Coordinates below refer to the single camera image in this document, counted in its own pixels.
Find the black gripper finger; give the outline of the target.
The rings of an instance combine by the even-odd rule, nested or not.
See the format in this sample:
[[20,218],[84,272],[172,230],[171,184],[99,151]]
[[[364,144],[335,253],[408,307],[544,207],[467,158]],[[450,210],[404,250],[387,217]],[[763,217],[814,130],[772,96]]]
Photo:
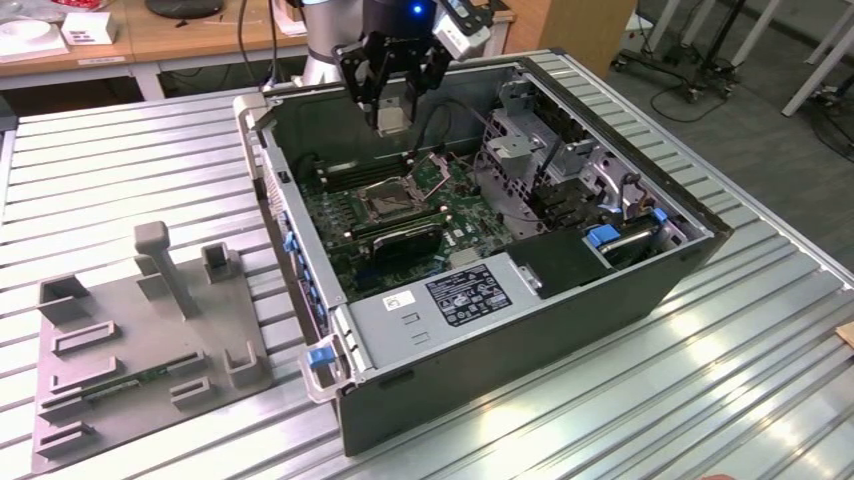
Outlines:
[[349,44],[332,48],[341,82],[352,101],[361,109],[368,125],[377,124],[379,99],[387,83],[385,60],[388,36],[371,32]]
[[429,41],[429,48],[405,75],[404,113],[411,123],[416,122],[420,97],[436,90],[444,78],[452,55],[437,39]]

